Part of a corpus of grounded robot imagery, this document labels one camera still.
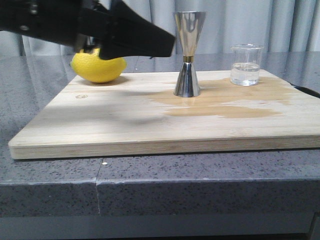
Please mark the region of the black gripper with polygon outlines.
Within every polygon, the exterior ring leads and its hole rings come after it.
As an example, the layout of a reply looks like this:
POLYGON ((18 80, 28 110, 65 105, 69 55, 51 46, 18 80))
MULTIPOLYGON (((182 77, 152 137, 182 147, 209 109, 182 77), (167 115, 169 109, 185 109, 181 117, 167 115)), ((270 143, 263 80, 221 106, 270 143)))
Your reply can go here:
POLYGON ((92 37, 82 33, 87 11, 98 0, 2 0, 0 29, 73 47, 76 53, 93 49, 92 37))

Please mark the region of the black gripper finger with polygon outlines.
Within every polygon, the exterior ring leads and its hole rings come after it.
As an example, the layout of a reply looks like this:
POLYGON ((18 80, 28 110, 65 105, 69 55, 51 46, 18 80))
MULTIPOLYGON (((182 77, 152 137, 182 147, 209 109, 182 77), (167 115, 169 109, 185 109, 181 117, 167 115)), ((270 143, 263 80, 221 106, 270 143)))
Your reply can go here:
POLYGON ((122 0, 113 0, 110 8, 96 2, 79 13, 79 33, 93 42, 83 46, 88 53, 98 48, 98 57, 170 57, 175 37, 133 11, 122 0))

